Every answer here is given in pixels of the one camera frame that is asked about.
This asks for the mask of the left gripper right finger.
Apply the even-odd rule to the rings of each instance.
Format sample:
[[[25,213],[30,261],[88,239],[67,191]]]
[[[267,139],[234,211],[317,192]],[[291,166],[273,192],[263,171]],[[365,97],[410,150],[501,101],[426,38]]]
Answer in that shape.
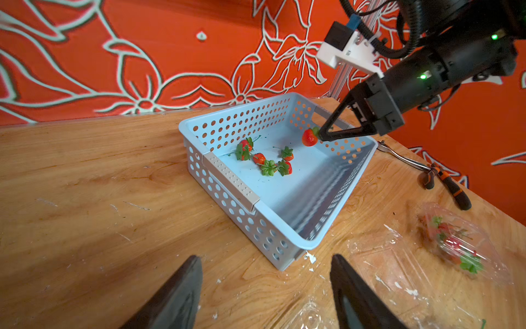
[[[340,254],[331,258],[330,281],[340,328],[406,328]]]

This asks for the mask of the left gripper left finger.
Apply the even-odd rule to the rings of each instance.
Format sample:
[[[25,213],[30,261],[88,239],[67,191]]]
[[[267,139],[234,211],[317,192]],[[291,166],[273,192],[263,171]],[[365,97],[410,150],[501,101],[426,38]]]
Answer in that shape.
[[[192,255],[122,328],[193,328],[203,284],[201,259]]]

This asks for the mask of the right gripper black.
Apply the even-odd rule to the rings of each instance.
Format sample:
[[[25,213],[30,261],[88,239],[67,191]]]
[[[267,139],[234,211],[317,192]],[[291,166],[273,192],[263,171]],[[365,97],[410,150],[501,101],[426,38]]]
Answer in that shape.
[[[424,47],[386,71],[356,85],[319,129],[322,141],[385,135],[404,125],[403,114],[480,73],[509,75],[517,50],[509,36],[474,41],[454,38]],[[359,127],[331,128],[352,105]]]

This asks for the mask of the clear clamshell container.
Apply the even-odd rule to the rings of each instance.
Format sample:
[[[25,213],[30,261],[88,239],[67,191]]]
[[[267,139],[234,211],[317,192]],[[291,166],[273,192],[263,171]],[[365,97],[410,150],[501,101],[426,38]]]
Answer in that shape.
[[[423,247],[449,267],[471,280],[511,285],[507,265],[478,225],[463,219],[437,203],[424,203],[418,214],[418,229]]]
[[[474,328],[486,323],[438,297],[403,237],[390,228],[360,235],[342,255],[407,328]],[[321,279],[308,301],[293,308],[285,328],[338,327],[336,282],[330,275]]]

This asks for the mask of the red strawberry basket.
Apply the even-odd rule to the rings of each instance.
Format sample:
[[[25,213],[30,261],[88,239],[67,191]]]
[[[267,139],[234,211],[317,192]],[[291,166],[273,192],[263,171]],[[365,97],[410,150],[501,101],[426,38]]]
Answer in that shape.
[[[313,147],[315,146],[319,141],[319,128],[318,127],[310,127],[305,130],[305,132],[302,135],[302,143],[306,147]]]

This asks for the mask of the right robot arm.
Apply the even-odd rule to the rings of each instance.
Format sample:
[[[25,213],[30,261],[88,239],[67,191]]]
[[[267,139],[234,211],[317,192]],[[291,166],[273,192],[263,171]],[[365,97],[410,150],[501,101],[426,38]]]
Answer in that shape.
[[[334,22],[317,57],[330,67],[349,63],[367,74],[318,130],[322,141],[385,135],[412,109],[439,109],[441,93],[463,82],[512,75],[517,40],[525,38],[524,1],[399,1],[390,48],[349,1],[346,23]]]

